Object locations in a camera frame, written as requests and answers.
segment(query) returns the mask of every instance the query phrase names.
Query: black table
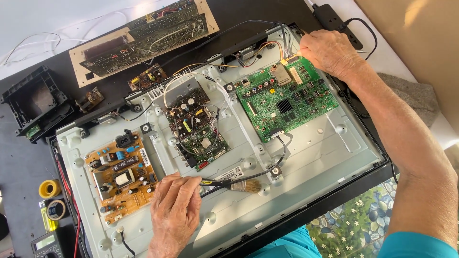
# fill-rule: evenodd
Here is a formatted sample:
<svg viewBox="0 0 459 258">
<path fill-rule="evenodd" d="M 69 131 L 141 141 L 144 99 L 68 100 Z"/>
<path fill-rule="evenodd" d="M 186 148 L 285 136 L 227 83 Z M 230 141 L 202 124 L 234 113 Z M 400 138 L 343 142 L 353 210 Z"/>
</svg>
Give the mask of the black table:
<svg viewBox="0 0 459 258">
<path fill-rule="evenodd" d="M 252 19 L 280 21 L 286 24 L 295 23 L 299 28 L 307 32 L 321 29 L 321 25 L 313 17 L 303 0 L 207 0 L 207 2 L 220 27 L 220 31 Z M 250 38 L 268 27 L 269 25 L 255 22 L 244 24 L 239 29 L 227 33 L 198 51 L 193 51 L 174 60 L 164 67 L 164 70 L 170 75 L 187 64 L 204 62 L 208 57 L 218 54 L 222 50 Z M 164 63 L 169 58 L 199 45 L 204 40 L 206 39 L 198 40 L 159 56 L 155 58 L 155 62 Z M 145 70 L 145 66 L 139 64 L 90 86 L 79 88 L 73 73 L 70 56 L 66 51 L 1 80 L 0 92 L 4 92 L 12 84 L 17 83 L 41 65 L 46 65 L 53 71 L 53 78 L 57 86 L 71 98 L 78 99 L 97 86 L 105 96 L 105 100 L 96 109 L 106 106 L 111 101 L 125 97 L 130 92 L 127 81 Z M 17 124 L 7 104 L 0 105 L 0 116 L 3 116 L 0 119 L 0 142 L 3 148 L 2 153 L 4 153 L 0 157 L 0 163 L 2 164 L 0 187 L 13 246 L 16 256 L 33 257 L 30 242 L 45 234 L 38 207 L 38 202 L 42 200 L 38 195 L 38 186 L 46 179 L 58 178 L 58 172 L 54 169 L 50 149 L 44 141 L 38 141 L 36 145 L 33 145 L 25 137 L 15 137 L 14 131 L 17 129 Z M 371 120 L 366 119 L 364 122 L 371 133 L 377 137 Z M 252 242 L 250 245 L 241 245 L 236 250 L 236 253 L 240 255 L 236 256 L 244 256 L 243 254 L 251 253 L 250 250 L 254 251 L 268 242 L 293 231 L 302 224 L 326 213 L 328 210 L 354 198 L 390 177 L 391 170 L 388 166 L 362 176 L 351 185 L 343 187 L 337 194 L 327 196 L 311 205 L 307 212 L 292 217 L 285 223 L 266 228 L 256 236 L 258 240 L 262 241 L 250 241 Z M 72 229 L 71 219 L 67 217 L 61 220 L 60 223 L 61 225 L 67 225 L 69 235 L 73 234 L 74 237 L 75 233 L 74 229 Z M 69 243 L 69 246 L 73 249 L 73 241 Z"/>
</svg>

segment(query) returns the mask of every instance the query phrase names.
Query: brush handle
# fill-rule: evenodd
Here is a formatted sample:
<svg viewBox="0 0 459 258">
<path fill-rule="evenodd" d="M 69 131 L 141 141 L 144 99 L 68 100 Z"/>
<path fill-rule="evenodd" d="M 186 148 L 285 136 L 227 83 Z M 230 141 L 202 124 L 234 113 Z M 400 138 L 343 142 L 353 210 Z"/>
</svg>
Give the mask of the brush handle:
<svg viewBox="0 0 459 258">
<path fill-rule="evenodd" d="M 202 179 L 201 183 L 199 183 L 201 186 L 221 186 L 223 185 L 222 181 L 217 181 L 217 180 L 212 180 L 212 179 Z"/>
</svg>

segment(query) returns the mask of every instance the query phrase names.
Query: power socket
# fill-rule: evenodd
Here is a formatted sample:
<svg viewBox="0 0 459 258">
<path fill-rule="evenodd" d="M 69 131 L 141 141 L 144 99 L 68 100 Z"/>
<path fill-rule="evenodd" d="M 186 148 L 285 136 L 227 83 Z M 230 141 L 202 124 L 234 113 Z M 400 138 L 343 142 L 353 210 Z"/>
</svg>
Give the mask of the power socket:
<svg viewBox="0 0 459 258">
<path fill-rule="evenodd" d="M 313 8 L 314 16 L 326 30 L 338 30 L 338 27 L 344 23 L 329 4 L 324 4 L 321 6 L 314 4 Z M 347 34 L 349 41 L 355 49 L 360 50 L 364 47 L 364 45 L 362 45 L 354 33 L 352 33 L 351 29 L 349 29 L 349 27 L 347 27 L 344 31 L 341 31 L 341 33 Z"/>
</svg>

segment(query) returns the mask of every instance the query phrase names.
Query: electrolytic capacitor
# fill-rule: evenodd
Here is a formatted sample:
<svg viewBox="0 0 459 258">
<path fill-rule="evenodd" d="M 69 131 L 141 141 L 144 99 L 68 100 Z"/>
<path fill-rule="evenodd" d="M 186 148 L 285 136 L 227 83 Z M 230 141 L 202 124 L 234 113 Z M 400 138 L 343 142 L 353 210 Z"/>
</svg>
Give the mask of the electrolytic capacitor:
<svg viewBox="0 0 459 258">
<path fill-rule="evenodd" d="M 102 213 L 106 213 L 106 212 L 110 211 L 111 209 L 112 209 L 111 206 L 103 206 L 103 207 L 101 207 L 100 211 Z"/>
<path fill-rule="evenodd" d="M 183 110 L 185 110 L 185 111 L 187 111 L 187 112 L 190 111 L 190 109 L 188 108 L 188 106 L 187 106 L 185 103 L 183 103 L 182 105 L 180 105 L 180 108 L 183 109 Z"/>
<path fill-rule="evenodd" d="M 133 194 L 133 193 L 137 193 L 138 191 L 139 191 L 139 189 L 133 188 L 133 189 L 129 189 L 128 193 L 129 194 Z"/>
</svg>

